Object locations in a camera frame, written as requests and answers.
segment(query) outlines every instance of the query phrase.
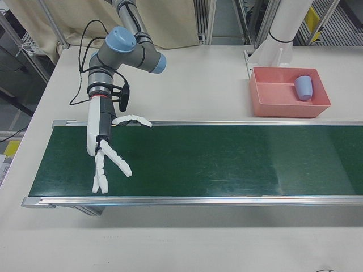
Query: black strap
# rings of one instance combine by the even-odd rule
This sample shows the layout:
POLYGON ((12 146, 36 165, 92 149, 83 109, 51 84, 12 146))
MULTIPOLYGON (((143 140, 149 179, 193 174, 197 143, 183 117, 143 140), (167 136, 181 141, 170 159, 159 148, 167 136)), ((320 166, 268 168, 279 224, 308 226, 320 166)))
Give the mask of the black strap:
POLYGON ((279 43, 283 43, 283 44, 288 44, 294 40, 294 39, 292 39, 291 41, 280 41, 279 39, 272 36, 271 30, 269 31, 269 34, 270 34, 271 38, 273 38, 275 41, 278 41, 279 43))
POLYGON ((103 74, 107 74, 110 77, 112 77, 112 75, 107 70, 102 70, 102 68, 94 68, 93 69, 92 67, 91 67, 91 70, 90 70, 88 76, 90 76, 92 74, 95 74, 95 73, 103 73, 103 74))
POLYGON ((139 68, 143 64, 143 61, 145 60, 145 47, 143 47, 143 45, 141 45, 141 47, 142 47, 142 60, 136 68, 139 68))
POLYGON ((153 41, 152 41, 152 39, 151 39, 150 35, 148 35, 147 33, 144 33, 144 32, 137 32, 134 36, 135 36, 136 41, 137 41, 137 43, 138 43, 138 44, 140 44, 140 39, 141 39, 141 38, 149 39, 150 41, 148 41, 148 42, 153 43, 153 41))
POLYGON ((152 45, 154 45, 151 41, 140 41, 138 44, 144 44, 144 43, 149 43, 149 44, 152 44, 152 45))
POLYGON ((125 6, 125 5, 133 5, 136 7, 136 5, 131 2, 131 1, 128 1, 128 0, 124 0, 124 1, 121 1, 118 5, 117 5, 117 8, 116 8, 116 11, 117 11, 117 14, 119 14, 119 11, 120 9, 125 6))
POLYGON ((90 90, 93 88, 93 87, 104 87, 104 88, 107 88, 110 90, 111 94, 109 94, 109 98, 111 98, 111 96, 114 96, 115 95, 115 92, 113 91, 113 89, 117 89, 117 90, 120 90, 122 91, 123 88, 120 87, 120 86, 117 86, 117 85, 113 85, 113 84, 109 84, 109 83, 103 83, 103 82, 95 82, 95 83, 92 83, 90 84, 88 87, 87 87, 87 93, 90 94, 90 90))
POLYGON ((109 69, 111 69, 111 70, 113 70, 113 71, 115 71, 115 70, 117 70, 116 68, 113 68, 113 67, 110 67, 110 66, 108 66, 108 65, 106 65, 106 64, 104 64, 103 63, 103 61, 99 58, 99 56, 98 56, 98 54, 96 55, 96 57, 97 57, 97 60, 104 66, 104 67, 106 67, 106 68, 109 68, 109 69))

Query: plastic cup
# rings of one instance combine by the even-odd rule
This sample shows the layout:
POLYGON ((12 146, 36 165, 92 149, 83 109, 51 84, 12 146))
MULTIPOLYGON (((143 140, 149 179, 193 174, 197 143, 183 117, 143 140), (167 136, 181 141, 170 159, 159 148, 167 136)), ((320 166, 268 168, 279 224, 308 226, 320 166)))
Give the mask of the plastic cup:
POLYGON ((303 75, 295 80, 296 93, 300 100, 308 101, 313 96, 313 84, 311 77, 303 75))

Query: white table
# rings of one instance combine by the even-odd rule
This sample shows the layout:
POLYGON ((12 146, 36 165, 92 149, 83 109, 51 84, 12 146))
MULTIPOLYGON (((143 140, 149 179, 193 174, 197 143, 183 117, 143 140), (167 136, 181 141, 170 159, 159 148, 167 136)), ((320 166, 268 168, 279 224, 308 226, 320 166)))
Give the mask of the white table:
MULTIPOLYGON (((127 113, 150 120, 279 120, 253 117, 243 49, 164 51, 168 68, 161 75, 121 69, 131 85, 127 113)), ((292 66, 317 68, 328 91, 332 107, 316 121, 362 120, 363 48, 295 48, 292 66)), ((99 218, 22 208, 53 120, 87 120, 86 103, 68 106, 77 84, 77 48, 70 48, 0 190, 0 271, 361 270, 363 207, 126 207, 108 208, 99 218)))

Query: yellow object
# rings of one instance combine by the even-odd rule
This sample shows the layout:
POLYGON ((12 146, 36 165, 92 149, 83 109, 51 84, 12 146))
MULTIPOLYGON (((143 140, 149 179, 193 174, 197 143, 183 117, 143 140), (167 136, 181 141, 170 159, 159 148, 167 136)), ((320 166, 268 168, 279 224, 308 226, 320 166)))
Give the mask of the yellow object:
POLYGON ((9 143, 4 151, 4 155, 6 155, 7 157, 13 158, 16 151, 18 150, 20 142, 21 141, 9 141, 9 143))
MULTIPOLYGON (((310 7, 309 11, 307 12, 307 14, 305 16, 305 23, 307 24, 307 27, 310 30, 310 32, 314 31, 314 29, 315 29, 316 25, 319 23, 319 21, 320 21, 319 15, 316 13, 316 11, 314 10, 313 7, 310 7)), ((321 31, 318 31, 315 34, 312 41, 313 42, 316 41, 319 38, 321 33, 322 33, 321 31)))

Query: robotic arm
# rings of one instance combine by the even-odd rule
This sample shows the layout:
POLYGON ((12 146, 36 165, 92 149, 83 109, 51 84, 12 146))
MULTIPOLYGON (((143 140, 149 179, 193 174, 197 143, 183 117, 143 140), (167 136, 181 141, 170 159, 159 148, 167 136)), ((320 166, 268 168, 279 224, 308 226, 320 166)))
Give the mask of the robotic arm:
POLYGON ((151 37, 137 11, 136 0, 106 0, 116 9, 125 27, 115 27, 105 38, 105 43, 90 59, 87 92, 90 97, 87 125, 87 152, 95 157, 96 173, 93 192, 101 188, 108 192, 108 182, 103 171, 103 159, 107 155, 129 177, 132 171, 128 164, 109 146, 111 125, 127 124, 130 121, 141 125, 152 124, 139 116, 116 118, 113 96, 119 97, 119 108, 124 112, 129 100, 127 81, 122 88, 113 85, 113 75, 122 65, 129 65, 150 73, 159 74, 166 67, 166 58, 156 51, 151 37))

